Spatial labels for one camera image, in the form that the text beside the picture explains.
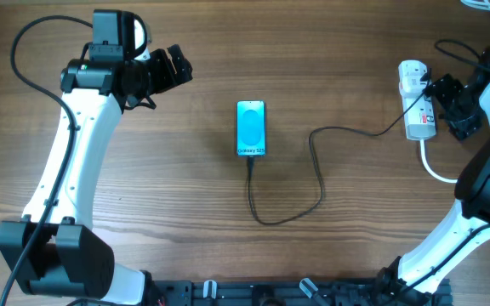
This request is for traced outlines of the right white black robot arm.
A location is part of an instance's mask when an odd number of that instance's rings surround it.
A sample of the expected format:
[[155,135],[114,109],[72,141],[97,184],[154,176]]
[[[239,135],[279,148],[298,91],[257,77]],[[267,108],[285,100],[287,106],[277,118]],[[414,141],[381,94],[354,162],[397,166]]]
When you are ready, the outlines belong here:
[[[490,48],[475,63],[474,82],[465,87],[490,126]],[[379,271],[371,298],[387,305],[425,305],[444,277],[490,240],[490,138],[456,182],[455,202],[446,217],[412,251]]]

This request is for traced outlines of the turquoise screen Galaxy smartphone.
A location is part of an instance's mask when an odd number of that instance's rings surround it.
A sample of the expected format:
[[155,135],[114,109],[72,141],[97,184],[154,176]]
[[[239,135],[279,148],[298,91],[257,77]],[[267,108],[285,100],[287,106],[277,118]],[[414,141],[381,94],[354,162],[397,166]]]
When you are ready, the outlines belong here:
[[242,100],[236,103],[236,154],[238,156],[264,156],[265,102]]

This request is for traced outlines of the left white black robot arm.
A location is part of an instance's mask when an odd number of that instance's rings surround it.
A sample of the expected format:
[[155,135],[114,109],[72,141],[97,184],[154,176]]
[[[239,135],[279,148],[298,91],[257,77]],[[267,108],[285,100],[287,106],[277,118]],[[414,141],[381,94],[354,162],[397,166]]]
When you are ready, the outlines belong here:
[[93,232],[93,201],[123,113],[154,109],[154,95],[192,79],[191,63],[178,45],[150,50],[137,14],[97,9],[89,27],[92,39],[61,73],[60,121],[39,185],[19,220],[0,224],[7,283],[72,304],[164,305],[151,275],[117,263]]

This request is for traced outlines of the white power strip socket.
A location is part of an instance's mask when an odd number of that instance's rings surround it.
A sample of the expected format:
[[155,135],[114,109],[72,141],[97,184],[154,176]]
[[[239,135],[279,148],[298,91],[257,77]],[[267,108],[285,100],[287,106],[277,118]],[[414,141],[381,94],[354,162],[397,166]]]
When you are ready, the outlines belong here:
[[415,59],[404,60],[398,66],[398,75],[407,139],[420,141],[434,137],[434,108],[431,98],[424,92],[430,85],[427,66]]

